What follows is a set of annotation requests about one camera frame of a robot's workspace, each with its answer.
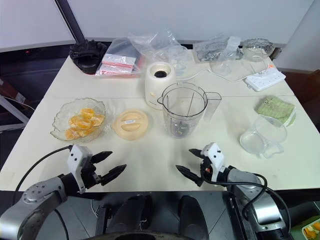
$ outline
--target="plastic pitcher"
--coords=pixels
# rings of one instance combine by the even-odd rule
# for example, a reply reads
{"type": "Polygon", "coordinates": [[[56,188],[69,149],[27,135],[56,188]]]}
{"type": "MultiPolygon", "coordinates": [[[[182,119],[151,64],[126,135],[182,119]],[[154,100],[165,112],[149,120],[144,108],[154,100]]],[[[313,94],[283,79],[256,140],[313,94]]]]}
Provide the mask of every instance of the plastic pitcher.
{"type": "Polygon", "coordinates": [[[287,138],[286,127],[277,119],[260,115],[254,124],[240,137],[240,144],[248,153],[262,154],[271,158],[284,152],[283,142],[287,138]]]}
{"type": "Polygon", "coordinates": [[[168,86],[157,101],[163,106],[168,133],[174,138],[184,138],[196,128],[208,104],[205,119],[211,119],[221,96],[217,92],[205,92],[192,83],[177,82],[168,86]]]}

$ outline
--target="sticker label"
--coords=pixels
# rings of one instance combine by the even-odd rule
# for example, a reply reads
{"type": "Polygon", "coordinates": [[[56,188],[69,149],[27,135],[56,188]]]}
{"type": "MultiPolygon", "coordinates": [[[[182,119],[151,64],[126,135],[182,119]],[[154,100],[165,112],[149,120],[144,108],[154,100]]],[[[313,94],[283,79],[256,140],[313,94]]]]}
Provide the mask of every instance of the sticker label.
{"type": "Polygon", "coordinates": [[[15,96],[15,100],[23,104],[26,98],[20,92],[18,92],[18,94],[15,96]]]}
{"type": "Polygon", "coordinates": [[[124,121],[125,124],[133,124],[135,123],[136,120],[127,120],[127,121],[124,121]]]}

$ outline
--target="white electrical outlet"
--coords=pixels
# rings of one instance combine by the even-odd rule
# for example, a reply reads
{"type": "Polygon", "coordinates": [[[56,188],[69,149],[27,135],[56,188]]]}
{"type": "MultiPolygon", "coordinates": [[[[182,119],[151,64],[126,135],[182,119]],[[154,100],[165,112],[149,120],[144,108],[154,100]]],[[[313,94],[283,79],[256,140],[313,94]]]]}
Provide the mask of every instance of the white electrical outlet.
{"type": "Polygon", "coordinates": [[[245,79],[249,88],[256,92],[267,89],[281,81],[285,80],[286,76],[278,71],[275,67],[270,67],[263,72],[259,72],[248,76],[245,79]]]}

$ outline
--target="black cable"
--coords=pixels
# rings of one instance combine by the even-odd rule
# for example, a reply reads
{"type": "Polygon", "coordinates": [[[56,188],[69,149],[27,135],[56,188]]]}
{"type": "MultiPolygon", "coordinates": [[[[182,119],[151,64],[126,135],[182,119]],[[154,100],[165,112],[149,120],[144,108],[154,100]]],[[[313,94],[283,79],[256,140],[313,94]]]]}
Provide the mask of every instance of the black cable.
{"type": "Polygon", "coordinates": [[[20,127],[20,128],[9,128],[9,129],[6,129],[6,130],[1,130],[0,133],[3,133],[5,131],[13,131],[13,130],[21,130],[21,129],[24,129],[25,127],[20,127]]]}
{"type": "Polygon", "coordinates": [[[17,192],[19,191],[22,183],[24,182],[24,180],[26,179],[26,177],[29,175],[29,173],[39,164],[41,163],[44,159],[46,159],[47,157],[57,153],[57,152],[60,152],[62,150],[65,150],[65,149],[70,149],[72,148],[73,146],[72,145],[69,145],[69,146],[65,146],[65,147],[62,147],[62,148],[59,148],[57,150],[54,150],[50,153],[48,153],[47,155],[43,156],[42,158],[40,158],[35,164],[32,165],[32,167],[30,167],[30,169],[25,173],[25,175],[21,178],[19,184],[16,186],[16,189],[13,193],[13,197],[12,197],[12,203],[11,205],[13,206],[15,203],[16,203],[16,195],[17,195],[17,192]]]}
{"type": "Polygon", "coordinates": [[[68,230],[67,230],[67,227],[66,227],[66,224],[65,224],[64,219],[62,218],[60,212],[59,212],[57,209],[55,209],[54,211],[55,211],[55,213],[58,215],[58,217],[59,217],[59,219],[60,219],[60,222],[62,223],[64,232],[65,232],[65,238],[66,238],[66,240],[69,240],[69,233],[68,233],[68,230]]]}
{"type": "Polygon", "coordinates": [[[200,171],[200,174],[201,174],[201,178],[208,184],[213,184],[213,185],[222,185],[223,187],[229,185],[229,186],[234,186],[234,185],[250,185],[250,186],[256,186],[256,187],[260,187],[260,188],[266,188],[266,190],[268,190],[269,192],[271,192],[274,196],[276,196],[276,198],[281,202],[281,204],[284,206],[284,209],[285,209],[285,212],[286,212],[286,215],[288,217],[288,232],[290,233],[291,231],[291,218],[290,218],[290,212],[289,212],[289,209],[287,207],[287,204],[285,203],[285,201],[281,198],[281,196],[276,193],[274,190],[272,190],[271,188],[269,187],[265,187],[264,185],[262,184],[259,184],[259,183],[255,183],[255,182],[248,182],[248,181],[234,181],[234,182],[228,182],[228,181],[220,181],[220,182],[217,182],[217,181],[210,181],[208,179],[206,179],[204,177],[204,173],[203,171],[200,171]]]}
{"type": "Polygon", "coordinates": [[[242,209],[242,216],[245,220],[248,221],[248,215],[247,215],[247,211],[248,211],[248,208],[255,202],[257,201],[266,191],[267,189],[267,186],[268,186],[268,182],[267,182],[267,179],[260,175],[260,174],[257,174],[257,173],[254,173],[254,175],[256,175],[257,177],[260,177],[263,179],[263,188],[261,189],[261,191],[253,198],[251,199],[251,201],[249,201],[242,209]]]}

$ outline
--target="green towel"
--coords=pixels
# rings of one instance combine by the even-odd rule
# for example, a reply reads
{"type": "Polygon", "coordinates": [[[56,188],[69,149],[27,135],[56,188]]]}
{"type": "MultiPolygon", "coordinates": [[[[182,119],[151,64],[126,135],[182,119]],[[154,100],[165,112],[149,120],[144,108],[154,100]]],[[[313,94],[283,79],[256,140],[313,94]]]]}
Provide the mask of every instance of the green towel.
{"type": "Polygon", "coordinates": [[[278,119],[286,127],[293,124],[296,119],[295,105],[282,101],[276,96],[267,96],[258,107],[257,113],[278,119]]]}

